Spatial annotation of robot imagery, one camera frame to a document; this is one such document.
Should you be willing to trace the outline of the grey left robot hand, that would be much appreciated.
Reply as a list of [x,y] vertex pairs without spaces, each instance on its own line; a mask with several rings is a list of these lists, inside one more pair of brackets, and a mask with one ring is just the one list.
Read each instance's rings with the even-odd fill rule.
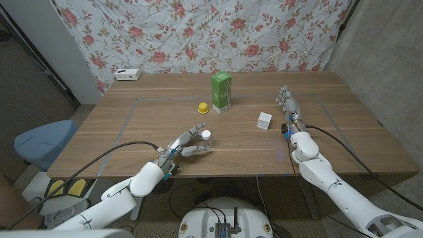
[[206,126],[206,123],[201,123],[187,132],[180,134],[167,147],[159,148],[157,150],[157,158],[154,161],[165,174],[170,173],[176,164],[173,162],[176,157],[191,157],[199,152],[209,151],[212,148],[212,143],[205,142],[203,145],[188,145],[194,140],[202,140],[201,129]]

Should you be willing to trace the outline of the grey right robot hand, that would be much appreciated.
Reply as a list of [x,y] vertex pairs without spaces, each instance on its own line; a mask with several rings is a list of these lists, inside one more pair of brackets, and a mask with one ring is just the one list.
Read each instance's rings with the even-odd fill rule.
[[290,133],[295,134],[305,131],[305,124],[302,121],[300,105],[293,98],[287,85],[284,85],[280,89],[276,102],[282,107]]

